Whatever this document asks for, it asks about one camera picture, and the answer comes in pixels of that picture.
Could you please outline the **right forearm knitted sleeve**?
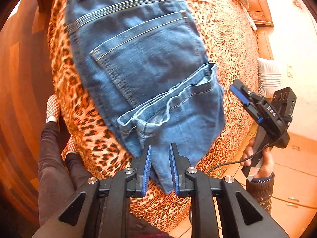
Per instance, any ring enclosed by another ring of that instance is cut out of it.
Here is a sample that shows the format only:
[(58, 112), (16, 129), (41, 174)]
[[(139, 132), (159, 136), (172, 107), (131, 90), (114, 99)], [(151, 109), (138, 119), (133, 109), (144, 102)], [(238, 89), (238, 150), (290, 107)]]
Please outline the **right forearm knitted sleeve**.
[(271, 215), (272, 209), (272, 194), (275, 184), (275, 174), (272, 173), (269, 177), (253, 178), (251, 182), (246, 181), (246, 190), (253, 196), (262, 208)]

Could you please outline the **person's right hand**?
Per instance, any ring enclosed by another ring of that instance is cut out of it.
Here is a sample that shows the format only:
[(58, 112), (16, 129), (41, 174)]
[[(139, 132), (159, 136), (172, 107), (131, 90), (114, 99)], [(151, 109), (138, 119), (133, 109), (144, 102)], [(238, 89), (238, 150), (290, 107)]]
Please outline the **person's right hand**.
[(245, 177), (249, 178), (251, 182), (267, 180), (272, 177), (274, 166), (271, 148), (268, 147), (256, 156), (253, 156), (256, 151), (256, 147), (254, 147), (255, 144), (256, 139), (251, 138), (240, 158), (242, 173)]

